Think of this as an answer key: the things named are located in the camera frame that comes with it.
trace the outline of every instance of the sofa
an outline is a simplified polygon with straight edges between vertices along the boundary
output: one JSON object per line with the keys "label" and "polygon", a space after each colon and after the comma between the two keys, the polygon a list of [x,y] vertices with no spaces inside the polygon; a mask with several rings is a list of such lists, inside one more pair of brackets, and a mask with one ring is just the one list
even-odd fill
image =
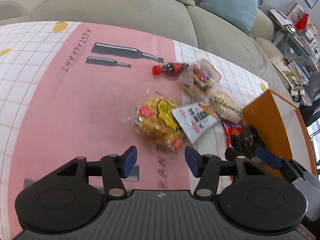
{"label": "sofa", "polygon": [[254,73],[292,101],[269,58],[271,20],[258,10],[250,36],[196,6],[176,0],[0,0],[0,25],[26,21],[79,21],[131,28],[213,53]]}

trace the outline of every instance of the lemon print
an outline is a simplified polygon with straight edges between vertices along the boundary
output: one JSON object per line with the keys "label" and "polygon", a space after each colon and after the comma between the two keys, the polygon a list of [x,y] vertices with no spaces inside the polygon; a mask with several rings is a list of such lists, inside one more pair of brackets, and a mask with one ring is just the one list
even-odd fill
{"label": "lemon print", "polygon": [[264,92],[267,91],[267,87],[265,84],[260,83],[260,87]]}
{"label": "lemon print", "polygon": [[4,56],[5,54],[7,54],[11,49],[3,49],[0,51],[0,57]]}
{"label": "lemon print", "polygon": [[68,23],[66,22],[57,22],[56,25],[53,27],[52,31],[54,33],[62,32],[68,27]]}

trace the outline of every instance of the white grid tablecloth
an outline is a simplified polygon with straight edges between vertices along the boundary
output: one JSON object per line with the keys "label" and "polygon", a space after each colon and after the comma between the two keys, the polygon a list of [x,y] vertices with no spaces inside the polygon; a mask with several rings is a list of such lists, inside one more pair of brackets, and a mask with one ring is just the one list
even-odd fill
{"label": "white grid tablecloth", "polygon": [[[24,114],[33,93],[49,63],[61,48],[64,41],[79,22],[67,22],[68,28],[53,33],[57,21],[17,23],[0,26],[0,51],[11,49],[0,57],[0,239],[10,240],[7,192],[10,163],[14,145]],[[178,62],[209,60],[222,76],[217,89],[233,96],[245,106],[263,91],[260,83],[268,84],[247,70],[192,46],[174,41]],[[192,99],[183,93],[183,103]],[[224,158],[226,149],[223,128],[217,124],[204,134],[194,147],[201,154],[211,153]],[[198,179],[190,172],[190,186],[193,191]],[[222,177],[218,191],[230,184],[229,177]]]}
{"label": "white grid tablecloth", "polygon": [[24,114],[49,63],[70,33],[80,24],[53,33],[55,22],[0,26],[0,239],[10,240],[8,182],[14,145]]}

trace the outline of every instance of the red decoration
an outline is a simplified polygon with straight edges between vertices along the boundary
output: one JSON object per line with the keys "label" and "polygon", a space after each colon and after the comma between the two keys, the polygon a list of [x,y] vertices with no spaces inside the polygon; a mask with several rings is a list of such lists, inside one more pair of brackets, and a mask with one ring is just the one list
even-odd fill
{"label": "red decoration", "polygon": [[301,31],[307,27],[309,14],[306,13],[295,25],[297,31]]}

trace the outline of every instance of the wall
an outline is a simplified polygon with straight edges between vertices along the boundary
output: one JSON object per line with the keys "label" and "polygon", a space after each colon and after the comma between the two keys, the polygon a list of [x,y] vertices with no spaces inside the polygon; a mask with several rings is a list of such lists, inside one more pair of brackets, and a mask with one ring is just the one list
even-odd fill
{"label": "wall", "polygon": [[320,0],[311,9],[306,0],[265,0],[261,10],[267,13],[269,9],[276,8],[284,14],[289,14],[294,6],[299,3],[302,8],[309,13],[309,18],[313,24],[317,24],[320,28]]}

